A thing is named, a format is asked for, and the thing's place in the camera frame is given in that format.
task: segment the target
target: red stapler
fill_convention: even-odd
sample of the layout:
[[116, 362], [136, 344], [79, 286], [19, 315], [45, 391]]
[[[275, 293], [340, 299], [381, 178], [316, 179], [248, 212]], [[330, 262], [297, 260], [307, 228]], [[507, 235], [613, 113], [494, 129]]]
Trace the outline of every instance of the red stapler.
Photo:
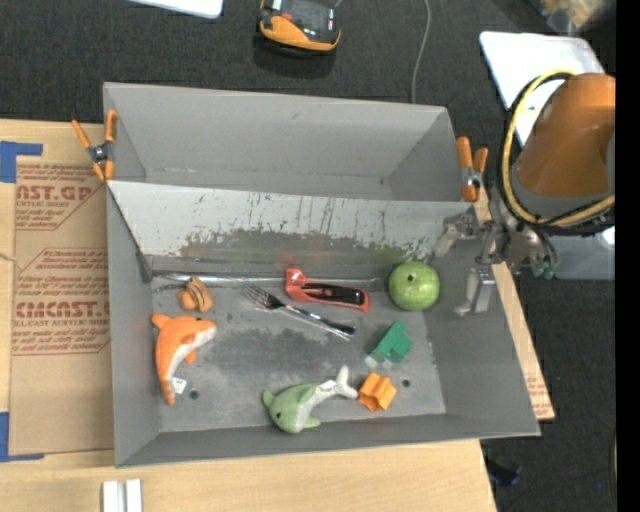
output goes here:
[[334, 306], [347, 306], [365, 313], [368, 313], [371, 308], [369, 295], [364, 290], [311, 281], [295, 268], [289, 268], [286, 271], [285, 289], [289, 296], [298, 302], [322, 302]]

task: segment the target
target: orange foam block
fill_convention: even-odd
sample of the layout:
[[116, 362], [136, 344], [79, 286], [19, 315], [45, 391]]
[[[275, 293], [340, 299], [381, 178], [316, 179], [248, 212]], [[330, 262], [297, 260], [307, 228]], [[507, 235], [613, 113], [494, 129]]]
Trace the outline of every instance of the orange foam block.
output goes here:
[[396, 396], [396, 392], [389, 377], [371, 372], [359, 389], [358, 402], [370, 411], [386, 410]]

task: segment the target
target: green dolphin toy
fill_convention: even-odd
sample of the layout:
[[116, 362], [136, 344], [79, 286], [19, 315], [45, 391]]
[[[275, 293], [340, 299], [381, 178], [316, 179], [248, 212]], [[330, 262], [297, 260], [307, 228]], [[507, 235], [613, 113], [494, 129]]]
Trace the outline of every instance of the green dolphin toy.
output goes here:
[[343, 366], [336, 380], [322, 384], [298, 384], [285, 389], [278, 395], [270, 391], [262, 392], [262, 402], [269, 409], [269, 415], [280, 430], [297, 434], [305, 428], [320, 425], [320, 420], [311, 416], [313, 408], [327, 398], [342, 395], [356, 399], [358, 392], [347, 384], [349, 368]]

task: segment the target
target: gray bin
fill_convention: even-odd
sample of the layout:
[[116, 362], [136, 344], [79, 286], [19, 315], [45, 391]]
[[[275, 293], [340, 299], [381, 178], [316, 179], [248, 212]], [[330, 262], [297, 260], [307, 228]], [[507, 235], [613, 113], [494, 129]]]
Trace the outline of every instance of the gray bin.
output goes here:
[[[442, 107], [146, 85], [105, 84], [119, 116], [108, 183], [109, 279], [117, 466], [539, 434], [498, 293], [459, 317], [481, 240], [434, 248], [445, 224], [477, 223], [460, 200], [455, 139]], [[424, 312], [392, 304], [399, 263], [428, 261], [441, 293]], [[346, 341], [239, 290], [252, 279], [281, 299], [284, 270], [366, 289], [366, 314], [302, 304], [356, 326]], [[176, 376], [168, 406], [154, 368], [154, 312], [180, 310], [171, 273], [213, 276], [202, 314], [213, 342]], [[395, 320], [413, 347], [387, 375], [397, 395], [370, 412], [339, 397], [323, 424], [279, 431], [262, 390], [335, 378], [358, 388], [365, 357]]]

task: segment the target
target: yellow cable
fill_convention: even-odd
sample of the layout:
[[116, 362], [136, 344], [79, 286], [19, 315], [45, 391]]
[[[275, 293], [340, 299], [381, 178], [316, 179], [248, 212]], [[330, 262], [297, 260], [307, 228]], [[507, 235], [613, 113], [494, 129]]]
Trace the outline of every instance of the yellow cable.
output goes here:
[[525, 108], [524, 107], [524, 105], [526, 104], [525, 100], [529, 97], [529, 95], [531, 95], [531, 93], [533, 93], [533, 91], [535, 91], [542, 83], [547, 81], [549, 78], [551, 78], [554, 75], [563, 75], [563, 74], [573, 76], [576, 73], [574, 73], [573, 71], [568, 71], [564, 69], [550, 71], [548, 73], [545, 73], [544, 75], [538, 76], [526, 87], [526, 89], [524, 89], [524, 91], [520, 96], [520, 101], [516, 105], [516, 109], [514, 110], [513, 115], [511, 116], [511, 121], [509, 123], [509, 126], [507, 127], [507, 132], [505, 135], [504, 147], [502, 150], [502, 168], [501, 168], [503, 192], [505, 195], [505, 200], [507, 200], [510, 208], [512, 208], [520, 218], [522, 218], [523, 220], [531, 224], [548, 223], [548, 225], [550, 226], [566, 227], [571, 224], [579, 223], [589, 218], [591, 215], [597, 214], [599, 211], [601, 210], [603, 211], [604, 209], [610, 207], [615, 203], [615, 194], [611, 194], [610, 196], [598, 201], [597, 203], [591, 205], [590, 207], [585, 208], [584, 210], [581, 210], [573, 215], [569, 215], [567, 217], [563, 217], [562, 219], [549, 222], [549, 219], [536, 217], [535, 215], [531, 215], [528, 211], [526, 211], [520, 205], [520, 203], [518, 202], [518, 199], [516, 198], [513, 192], [513, 187], [511, 185], [511, 173], [510, 173], [509, 161], [511, 157], [511, 148], [513, 146], [513, 136], [516, 129], [516, 123], [522, 110]]

